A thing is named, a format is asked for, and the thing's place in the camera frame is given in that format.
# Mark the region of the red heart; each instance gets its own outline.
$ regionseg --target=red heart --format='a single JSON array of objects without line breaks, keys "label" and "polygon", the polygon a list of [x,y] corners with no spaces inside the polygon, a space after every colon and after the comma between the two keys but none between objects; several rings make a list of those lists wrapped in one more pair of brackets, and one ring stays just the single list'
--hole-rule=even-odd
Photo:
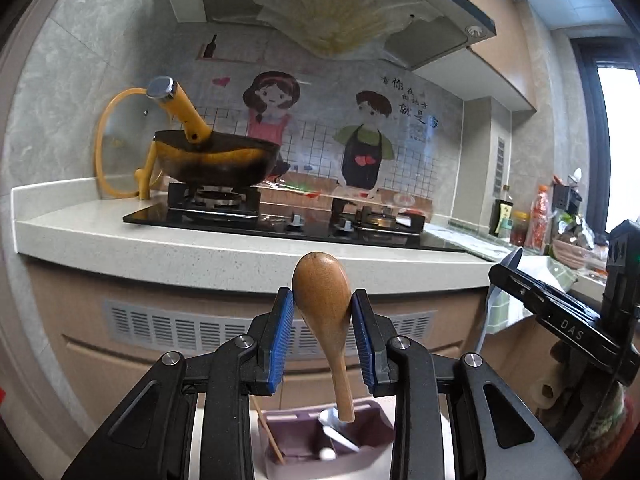
[{"label": "red heart", "polygon": [[226,85],[229,84],[229,81],[231,81],[231,78],[229,76],[226,76],[226,77],[218,77],[214,79],[212,83],[217,86],[225,87]]}]

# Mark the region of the window frame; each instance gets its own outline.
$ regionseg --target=window frame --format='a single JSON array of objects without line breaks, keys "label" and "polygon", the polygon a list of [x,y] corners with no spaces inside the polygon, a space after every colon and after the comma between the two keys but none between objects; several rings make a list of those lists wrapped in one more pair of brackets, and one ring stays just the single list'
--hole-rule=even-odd
[{"label": "window frame", "polygon": [[585,218],[595,233],[606,235],[611,155],[607,108],[598,67],[605,64],[632,68],[640,84],[640,47],[628,38],[575,38],[571,44],[582,80],[589,131],[589,192]]}]

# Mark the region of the blue gripper pad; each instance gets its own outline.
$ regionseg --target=blue gripper pad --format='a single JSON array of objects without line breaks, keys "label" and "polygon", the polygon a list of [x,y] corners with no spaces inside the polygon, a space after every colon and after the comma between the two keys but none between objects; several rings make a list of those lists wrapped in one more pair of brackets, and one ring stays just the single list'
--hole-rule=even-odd
[{"label": "blue gripper pad", "polygon": [[273,305],[272,313],[277,312],[279,318],[273,336],[271,352],[269,357],[269,375],[267,378],[267,388],[274,394],[278,384],[282,380],[284,373],[284,362],[289,348],[289,338],[291,336],[291,323],[293,322],[293,293],[288,288],[281,288]]},{"label": "blue gripper pad", "polygon": [[362,316],[360,301],[355,293],[351,296],[351,322],[353,323],[353,334],[358,347],[362,380],[367,386],[375,386],[376,377],[374,371],[376,368],[373,361],[373,352],[371,351],[369,334],[367,334],[367,328]]}]

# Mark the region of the range hood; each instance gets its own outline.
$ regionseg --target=range hood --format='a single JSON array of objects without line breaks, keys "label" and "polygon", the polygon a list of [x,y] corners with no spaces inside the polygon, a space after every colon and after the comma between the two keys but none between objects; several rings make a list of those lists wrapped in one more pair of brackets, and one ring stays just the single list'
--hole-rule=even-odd
[{"label": "range hood", "polygon": [[[208,22],[268,26],[258,20],[262,6],[254,0],[202,0]],[[442,56],[495,36],[495,24],[468,0],[421,0],[436,17],[412,20],[386,38],[382,59],[416,70]]]}]

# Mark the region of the plastic bag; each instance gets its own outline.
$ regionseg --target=plastic bag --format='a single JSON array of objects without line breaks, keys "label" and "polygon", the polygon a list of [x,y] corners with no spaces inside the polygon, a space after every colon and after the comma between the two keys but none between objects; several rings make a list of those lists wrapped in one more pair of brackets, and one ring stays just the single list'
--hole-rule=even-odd
[{"label": "plastic bag", "polygon": [[325,59],[379,59],[389,35],[441,15],[423,0],[254,0],[258,19]]}]

